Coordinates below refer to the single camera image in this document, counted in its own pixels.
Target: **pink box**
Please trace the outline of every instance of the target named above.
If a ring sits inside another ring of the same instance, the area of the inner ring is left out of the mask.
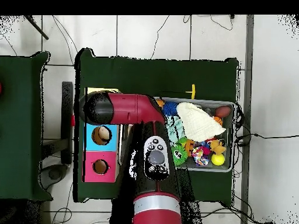
[[[86,151],[85,182],[114,183],[116,181],[116,157],[116,152],[113,151]],[[93,163],[97,160],[107,162],[109,168],[105,174],[98,174],[93,170]]]

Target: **metal frame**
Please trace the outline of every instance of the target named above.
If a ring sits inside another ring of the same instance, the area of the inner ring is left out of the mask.
[[[254,15],[247,15],[246,28],[246,58],[245,58],[245,85],[244,85],[244,126],[243,135],[248,135],[251,130],[251,93],[252,93],[252,61],[253,61],[253,26]],[[246,137],[244,142],[248,146],[243,147],[242,156],[242,182],[241,182],[241,224],[247,224],[248,214],[248,190],[249,190],[249,151],[250,151],[250,137]]]

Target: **orange toy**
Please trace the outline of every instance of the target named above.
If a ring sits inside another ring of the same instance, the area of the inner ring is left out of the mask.
[[[217,123],[219,123],[221,126],[223,125],[223,121],[222,121],[222,119],[221,119],[220,117],[216,117],[216,116],[214,116],[213,119],[214,119]]]
[[[187,140],[185,145],[185,151],[188,153],[188,157],[192,156],[192,150],[194,148],[194,142],[192,140]]]
[[[210,143],[211,151],[213,151],[216,155],[222,154],[224,151],[226,151],[226,147],[222,146],[222,142],[219,140],[213,140]]]
[[[165,104],[165,102],[164,102],[163,100],[161,100],[161,99],[156,99],[156,102],[158,103],[158,105],[159,105],[160,108],[163,108],[163,106],[164,106],[164,104]]]

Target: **circular hole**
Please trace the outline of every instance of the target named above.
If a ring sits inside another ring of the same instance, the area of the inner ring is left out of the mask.
[[[93,171],[98,174],[105,174],[108,171],[108,164],[105,160],[96,160],[92,165]]]
[[[92,131],[91,138],[95,144],[107,145],[112,138],[112,133],[108,127],[98,126]]]

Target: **blue box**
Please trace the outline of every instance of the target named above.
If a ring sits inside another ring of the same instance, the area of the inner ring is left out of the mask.
[[[105,126],[111,130],[112,138],[106,145],[98,145],[92,140],[92,132],[96,127]],[[86,151],[117,151],[117,125],[90,125],[86,126]]]

